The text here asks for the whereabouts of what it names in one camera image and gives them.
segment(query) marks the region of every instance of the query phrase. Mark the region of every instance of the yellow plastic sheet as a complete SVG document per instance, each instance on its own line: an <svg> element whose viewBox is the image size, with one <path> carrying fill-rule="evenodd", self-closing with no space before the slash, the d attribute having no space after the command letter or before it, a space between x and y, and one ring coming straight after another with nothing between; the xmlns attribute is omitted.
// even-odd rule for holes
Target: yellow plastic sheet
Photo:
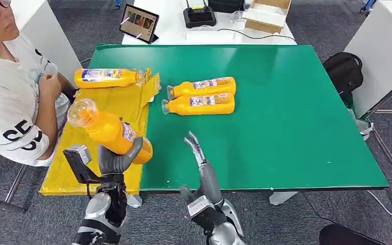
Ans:
<svg viewBox="0 0 392 245"><path fill-rule="evenodd" d="M78 92L77 100L89 98L95 101L98 109L109 111L122 117L122 120L130 123L136 133L146 136L146 121L148 119L147 97L153 97L158 90L151 83L145 85L131 85L129 87L113 87L98 89L81 89ZM84 144L88 147L92 161L87 166L98 176L100 169L97 161L97 144L93 142L85 133L83 128L74 128L66 124L61 138L58 142L57 150L51 166L47 172L44 182L40 188L43 195L84 195L86 185L77 182L73 172L62 153L64 149L74 144ZM131 164L129 169L124 172L124 180L128 194L138 194L140 178L142 176L142 165ZM98 185L90 185L89 190L95 194Z"/></svg>

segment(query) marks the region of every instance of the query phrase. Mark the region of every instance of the green table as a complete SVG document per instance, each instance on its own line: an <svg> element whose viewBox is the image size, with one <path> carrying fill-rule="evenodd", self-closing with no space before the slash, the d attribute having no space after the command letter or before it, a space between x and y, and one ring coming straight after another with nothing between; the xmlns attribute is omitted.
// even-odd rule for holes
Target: green table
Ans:
<svg viewBox="0 0 392 245"><path fill-rule="evenodd" d="M150 67L162 89L150 105L154 156L140 190L199 187L198 166L183 142L199 138L224 190L382 189L384 174L311 46L99 45L90 67ZM232 76L231 115L163 115L166 86Z"/></svg>

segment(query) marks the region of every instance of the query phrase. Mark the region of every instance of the person's hand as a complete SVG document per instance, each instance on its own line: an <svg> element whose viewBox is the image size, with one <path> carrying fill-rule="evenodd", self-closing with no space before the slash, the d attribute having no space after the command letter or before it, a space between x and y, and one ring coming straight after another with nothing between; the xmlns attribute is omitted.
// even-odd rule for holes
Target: person's hand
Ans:
<svg viewBox="0 0 392 245"><path fill-rule="evenodd" d="M44 74L38 80L38 88L41 98L56 99L61 94L61 83L58 80L58 74Z"/></svg>

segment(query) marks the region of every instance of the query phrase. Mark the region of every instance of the orange juice bottle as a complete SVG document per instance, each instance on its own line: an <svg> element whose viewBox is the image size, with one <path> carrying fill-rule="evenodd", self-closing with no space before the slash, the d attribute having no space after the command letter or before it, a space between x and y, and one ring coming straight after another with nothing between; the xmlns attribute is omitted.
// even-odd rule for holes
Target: orange juice bottle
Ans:
<svg viewBox="0 0 392 245"><path fill-rule="evenodd" d="M231 93L235 95L236 85L233 77L216 78L198 82L183 82L178 86L168 86L167 98L173 100L180 96L196 96L215 93Z"/></svg>
<svg viewBox="0 0 392 245"><path fill-rule="evenodd" d="M74 76L79 88L127 87L144 82L143 72L135 69L78 69Z"/></svg>
<svg viewBox="0 0 392 245"><path fill-rule="evenodd" d="M235 109L234 95L218 93L203 96L180 96L172 101L163 100L163 114L178 115L231 114Z"/></svg>
<svg viewBox="0 0 392 245"><path fill-rule="evenodd" d="M90 99L81 99L74 103L70 107L67 117L74 127L83 127L91 139L119 155L125 154L138 136L128 124L119 120L115 114L98 110L95 102ZM152 156L153 147L144 137L142 149L133 163L146 163Z"/></svg>

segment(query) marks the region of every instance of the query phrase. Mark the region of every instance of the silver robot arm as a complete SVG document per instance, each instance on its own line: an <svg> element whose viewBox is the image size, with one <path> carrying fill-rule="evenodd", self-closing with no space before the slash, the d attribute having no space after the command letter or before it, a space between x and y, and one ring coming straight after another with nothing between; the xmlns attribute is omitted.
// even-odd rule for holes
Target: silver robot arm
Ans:
<svg viewBox="0 0 392 245"><path fill-rule="evenodd" d="M64 155L80 183L87 185L101 183L96 190L96 195L91 198L86 207L85 217L73 245L119 243L127 215L127 194L123 172L140 152L142 144L143 139L136 138L125 155L117 155L100 146L101 177L96 176L86 166L91 160L86 147L78 145L64 150Z"/></svg>
<svg viewBox="0 0 392 245"><path fill-rule="evenodd" d="M214 168L205 158L198 139L193 133L188 134L184 141L191 147L198 163L203 193L196 199L186 186L180 189L181 198L188 204L191 220L204 228L207 244L245 245L240 238L243 232L234 206L222 197Z"/></svg>

